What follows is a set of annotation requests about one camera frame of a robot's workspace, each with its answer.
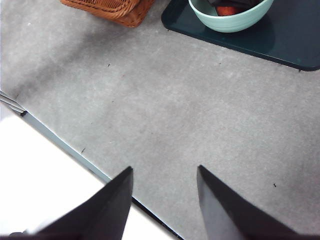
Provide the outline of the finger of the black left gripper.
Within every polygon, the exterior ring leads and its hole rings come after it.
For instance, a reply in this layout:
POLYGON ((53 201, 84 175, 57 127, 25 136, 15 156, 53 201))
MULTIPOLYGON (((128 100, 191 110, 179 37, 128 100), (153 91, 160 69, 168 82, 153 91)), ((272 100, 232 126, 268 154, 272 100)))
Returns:
POLYGON ((257 6, 261 0, 232 0, 236 8, 253 8, 257 6))
POLYGON ((230 0, 208 0, 214 7, 232 7, 233 3, 230 0))

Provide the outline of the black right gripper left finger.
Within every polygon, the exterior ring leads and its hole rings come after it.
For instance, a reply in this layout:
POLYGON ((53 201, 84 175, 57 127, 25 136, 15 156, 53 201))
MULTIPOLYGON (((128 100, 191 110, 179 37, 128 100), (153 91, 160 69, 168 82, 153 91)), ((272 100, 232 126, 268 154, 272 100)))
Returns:
POLYGON ((129 215, 133 168, 127 167, 87 201, 36 233, 11 240, 120 240, 129 215))

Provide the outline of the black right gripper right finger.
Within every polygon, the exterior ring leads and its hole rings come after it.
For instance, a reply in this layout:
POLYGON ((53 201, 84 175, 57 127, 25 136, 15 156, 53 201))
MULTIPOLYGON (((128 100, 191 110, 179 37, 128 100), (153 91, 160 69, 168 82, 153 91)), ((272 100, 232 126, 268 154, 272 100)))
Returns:
POLYGON ((209 240, 318 240, 301 234, 245 200, 203 165, 197 167, 199 206, 209 240))

